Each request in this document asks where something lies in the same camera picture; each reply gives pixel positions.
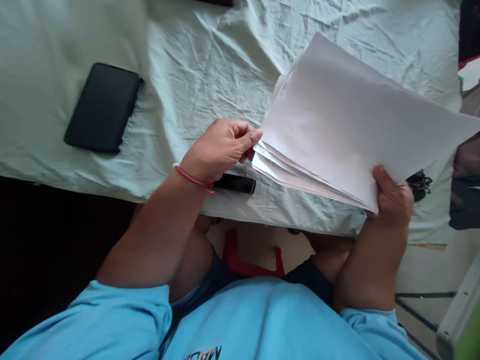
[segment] shirt logo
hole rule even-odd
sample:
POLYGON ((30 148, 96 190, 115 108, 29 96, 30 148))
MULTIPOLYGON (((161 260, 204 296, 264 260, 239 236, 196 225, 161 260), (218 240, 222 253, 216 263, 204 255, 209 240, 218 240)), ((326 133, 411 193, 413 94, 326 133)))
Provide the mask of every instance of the shirt logo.
POLYGON ((222 346, 216 346, 208 351, 196 351, 188 355, 185 360, 219 360, 222 346))

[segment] black phone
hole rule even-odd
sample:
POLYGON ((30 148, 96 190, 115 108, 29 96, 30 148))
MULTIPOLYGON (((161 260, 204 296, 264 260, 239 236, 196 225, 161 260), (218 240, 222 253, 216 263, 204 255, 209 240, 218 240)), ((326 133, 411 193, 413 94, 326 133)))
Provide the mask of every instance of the black phone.
POLYGON ((253 194, 256 184, 257 182, 249 177, 224 173, 220 180, 213 183, 213 187, 239 193, 253 194))
POLYGON ((135 72, 95 63, 63 141, 79 148, 118 154, 142 82, 135 72))

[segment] light blue shirt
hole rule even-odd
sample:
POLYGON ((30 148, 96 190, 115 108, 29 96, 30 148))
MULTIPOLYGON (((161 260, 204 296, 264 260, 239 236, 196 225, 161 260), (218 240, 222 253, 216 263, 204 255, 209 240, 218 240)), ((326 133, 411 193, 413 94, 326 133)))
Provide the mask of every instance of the light blue shirt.
MULTIPOLYGON (((167 285, 92 281, 67 310, 35 326, 10 359, 158 359, 172 321, 167 285)), ((162 359, 422 359, 394 311, 340 316, 307 287, 272 277, 236 281, 184 317, 162 359)))

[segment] table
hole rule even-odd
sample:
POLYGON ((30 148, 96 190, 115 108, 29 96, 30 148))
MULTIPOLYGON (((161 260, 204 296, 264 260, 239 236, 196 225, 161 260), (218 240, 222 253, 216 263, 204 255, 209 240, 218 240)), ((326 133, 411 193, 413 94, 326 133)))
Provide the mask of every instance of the table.
MULTIPOLYGON (((321 32, 418 94, 458 111, 460 2, 452 0, 8 0, 0 9, 0 175, 145 202, 215 118, 260 126, 274 84, 321 32), (90 67, 146 82, 116 156, 63 135, 90 67)), ((432 194, 415 206, 410 243, 446 244, 452 154, 425 169, 432 194)), ((219 190, 202 212, 355 236, 356 207, 273 183, 249 165, 255 194, 219 190)))

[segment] right hand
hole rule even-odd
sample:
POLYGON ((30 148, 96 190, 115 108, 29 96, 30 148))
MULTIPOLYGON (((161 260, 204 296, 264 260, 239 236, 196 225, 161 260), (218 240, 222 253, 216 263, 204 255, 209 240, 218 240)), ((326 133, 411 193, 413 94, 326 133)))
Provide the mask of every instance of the right hand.
POLYGON ((373 169, 380 193, 378 194, 378 215, 366 212, 369 219, 395 227, 407 227, 414 210, 414 195, 404 181, 397 185, 382 165, 373 169))

